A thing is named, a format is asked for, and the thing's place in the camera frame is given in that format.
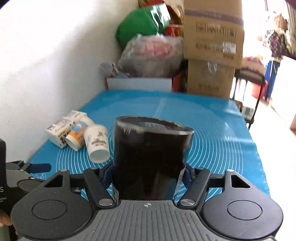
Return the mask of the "black cylindrical cup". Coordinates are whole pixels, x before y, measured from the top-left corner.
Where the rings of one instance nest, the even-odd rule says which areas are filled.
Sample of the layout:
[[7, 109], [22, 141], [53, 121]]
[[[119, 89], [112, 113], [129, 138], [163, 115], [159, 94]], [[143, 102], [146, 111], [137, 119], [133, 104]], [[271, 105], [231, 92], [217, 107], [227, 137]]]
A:
[[113, 132], [112, 195], [121, 200], [175, 200], [194, 129], [167, 120], [119, 116]]

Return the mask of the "white printed paper cup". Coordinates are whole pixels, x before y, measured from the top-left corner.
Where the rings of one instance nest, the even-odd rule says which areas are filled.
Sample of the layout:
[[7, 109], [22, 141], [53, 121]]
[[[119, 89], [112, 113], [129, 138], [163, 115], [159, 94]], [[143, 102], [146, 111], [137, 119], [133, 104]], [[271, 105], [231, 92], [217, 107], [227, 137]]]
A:
[[90, 161], [103, 163], [110, 158], [107, 128], [103, 125], [93, 125], [86, 128], [84, 140]]

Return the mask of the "white printed carton box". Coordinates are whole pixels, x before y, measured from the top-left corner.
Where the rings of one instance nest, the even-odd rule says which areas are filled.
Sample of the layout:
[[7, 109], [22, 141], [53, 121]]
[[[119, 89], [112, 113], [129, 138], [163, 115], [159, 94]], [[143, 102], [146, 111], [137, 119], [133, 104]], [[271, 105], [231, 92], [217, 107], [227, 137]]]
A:
[[63, 149], [67, 146], [66, 137], [69, 132], [82, 132], [94, 125], [94, 122], [87, 116], [87, 113], [72, 110], [69, 114], [45, 129], [48, 139], [57, 147]]

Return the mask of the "blue silicone baking mat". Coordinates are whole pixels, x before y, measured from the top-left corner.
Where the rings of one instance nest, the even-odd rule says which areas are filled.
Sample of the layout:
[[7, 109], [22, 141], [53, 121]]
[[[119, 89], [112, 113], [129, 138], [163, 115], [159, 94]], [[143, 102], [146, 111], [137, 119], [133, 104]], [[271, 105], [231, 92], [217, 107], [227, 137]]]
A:
[[[186, 164], [210, 170], [206, 196], [219, 196], [226, 191], [255, 191], [269, 194], [266, 176], [244, 118], [236, 104], [227, 99], [181, 93], [108, 90], [91, 101], [83, 111], [107, 128], [110, 158], [103, 163], [90, 161], [86, 145], [79, 151], [63, 149], [51, 142], [31, 158], [34, 164], [49, 163], [50, 172], [41, 173], [48, 179], [55, 173], [83, 174], [92, 167], [103, 168], [113, 162], [113, 132], [119, 116], [141, 116], [172, 121], [194, 129]], [[178, 202], [187, 191], [181, 182]]]

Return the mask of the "lower cardboard box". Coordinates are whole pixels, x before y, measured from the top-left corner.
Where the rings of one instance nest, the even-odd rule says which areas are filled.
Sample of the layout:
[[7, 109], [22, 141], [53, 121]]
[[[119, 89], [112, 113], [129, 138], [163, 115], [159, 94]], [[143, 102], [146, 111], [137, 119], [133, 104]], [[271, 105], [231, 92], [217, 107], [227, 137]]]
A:
[[188, 61], [187, 93], [229, 99], [235, 68], [204, 60]]

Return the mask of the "cardboard box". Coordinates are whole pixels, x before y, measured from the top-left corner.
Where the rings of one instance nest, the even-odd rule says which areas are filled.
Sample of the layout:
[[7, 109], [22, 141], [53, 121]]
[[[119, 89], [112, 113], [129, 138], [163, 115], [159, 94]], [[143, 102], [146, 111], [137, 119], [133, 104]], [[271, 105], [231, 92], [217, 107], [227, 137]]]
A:
[[235, 68], [204, 60], [188, 61], [187, 93], [229, 99]]
[[239, 69], [244, 23], [242, 1], [184, 1], [184, 57]]

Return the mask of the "white flat board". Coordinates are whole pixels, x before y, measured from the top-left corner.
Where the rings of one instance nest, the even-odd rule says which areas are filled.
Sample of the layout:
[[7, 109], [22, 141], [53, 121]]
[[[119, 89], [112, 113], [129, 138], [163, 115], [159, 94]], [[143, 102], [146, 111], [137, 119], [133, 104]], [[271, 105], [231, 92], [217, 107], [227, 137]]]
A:
[[109, 90], [144, 90], [171, 92], [171, 78], [107, 78]]

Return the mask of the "red plastic bucket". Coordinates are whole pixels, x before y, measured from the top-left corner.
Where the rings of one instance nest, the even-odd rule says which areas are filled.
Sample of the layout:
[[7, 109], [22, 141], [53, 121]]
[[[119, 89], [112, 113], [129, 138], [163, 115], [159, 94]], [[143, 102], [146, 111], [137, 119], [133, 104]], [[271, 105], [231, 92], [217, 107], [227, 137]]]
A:
[[264, 96], [264, 93], [265, 93], [265, 90], [267, 87], [268, 87], [268, 83], [266, 82], [263, 89], [262, 89], [261, 94], [259, 95], [261, 86], [258, 84], [252, 83], [252, 92], [251, 92], [252, 97], [262, 98]]

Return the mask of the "black wheeled utility cart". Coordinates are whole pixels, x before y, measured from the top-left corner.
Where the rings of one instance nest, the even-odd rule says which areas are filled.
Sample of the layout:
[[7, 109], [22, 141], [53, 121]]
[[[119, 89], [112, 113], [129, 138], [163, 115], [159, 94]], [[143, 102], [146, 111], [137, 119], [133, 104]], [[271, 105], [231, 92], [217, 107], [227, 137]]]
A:
[[246, 124], [248, 124], [248, 129], [250, 129], [254, 123], [255, 114], [260, 102], [260, 98], [254, 98], [251, 95], [252, 83], [261, 86], [260, 95], [266, 81], [263, 74], [247, 68], [236, 69], [234, 78], [235, 83], [231, 99], [235, 101]]

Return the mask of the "blue plastic barrel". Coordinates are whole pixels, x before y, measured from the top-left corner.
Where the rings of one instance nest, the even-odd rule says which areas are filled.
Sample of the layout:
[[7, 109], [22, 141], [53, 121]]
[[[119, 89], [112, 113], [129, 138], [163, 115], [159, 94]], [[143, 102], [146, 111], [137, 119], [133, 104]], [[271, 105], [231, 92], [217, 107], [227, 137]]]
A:
[[267, 65], [266, 72], [265, 72], [265, 80], [267, 81], [268, 85], [264, 93], [265, 100], [267, 100], [268, 98], [271, 98], [271, 94], [273, 91], [279, 66], [280, 66], [280, 63], [275, 60], [269, 61]]

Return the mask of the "clear plastic bag red contents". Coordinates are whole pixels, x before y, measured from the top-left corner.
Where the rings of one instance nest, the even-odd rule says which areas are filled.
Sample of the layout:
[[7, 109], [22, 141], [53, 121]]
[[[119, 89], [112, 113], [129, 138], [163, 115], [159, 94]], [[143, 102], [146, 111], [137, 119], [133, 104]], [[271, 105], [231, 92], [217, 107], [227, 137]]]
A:
[[127, 44], [118, 68], [131, 77], [172, 78], [183, 60], [182, 37], [136, 35]]

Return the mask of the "upper cardboard box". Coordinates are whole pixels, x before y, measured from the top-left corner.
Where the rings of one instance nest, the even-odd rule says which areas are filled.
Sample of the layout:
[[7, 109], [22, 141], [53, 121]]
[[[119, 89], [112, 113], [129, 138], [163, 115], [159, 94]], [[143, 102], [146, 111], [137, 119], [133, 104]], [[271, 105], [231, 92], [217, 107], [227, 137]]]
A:
[[242, 1], [184, 1], [184, 57], [239, 69], [244, 23]]

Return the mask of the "purple floral bag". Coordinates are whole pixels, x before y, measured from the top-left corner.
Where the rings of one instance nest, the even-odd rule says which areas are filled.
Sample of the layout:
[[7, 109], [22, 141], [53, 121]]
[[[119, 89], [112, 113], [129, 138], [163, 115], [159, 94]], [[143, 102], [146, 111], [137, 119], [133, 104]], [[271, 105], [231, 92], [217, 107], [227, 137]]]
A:
[[295, 57], [295, 37], [288, 30], [288, 21], [282, 14], [276, 15], [273, 21], [274, 28], [267, 40], [272, 58], [280, 62], [284, 56]]

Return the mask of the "green plastic bag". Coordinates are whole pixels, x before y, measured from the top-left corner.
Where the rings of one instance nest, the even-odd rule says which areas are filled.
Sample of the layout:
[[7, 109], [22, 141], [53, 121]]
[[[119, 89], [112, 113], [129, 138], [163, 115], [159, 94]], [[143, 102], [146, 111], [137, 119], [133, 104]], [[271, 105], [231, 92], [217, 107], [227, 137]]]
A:
[[139, 8], [131, 11], [119, 24], [115, 38], [124, 49], [126, 44], [138, 34], [151, 36], [162, 34], [171, 20], [165, 3]]

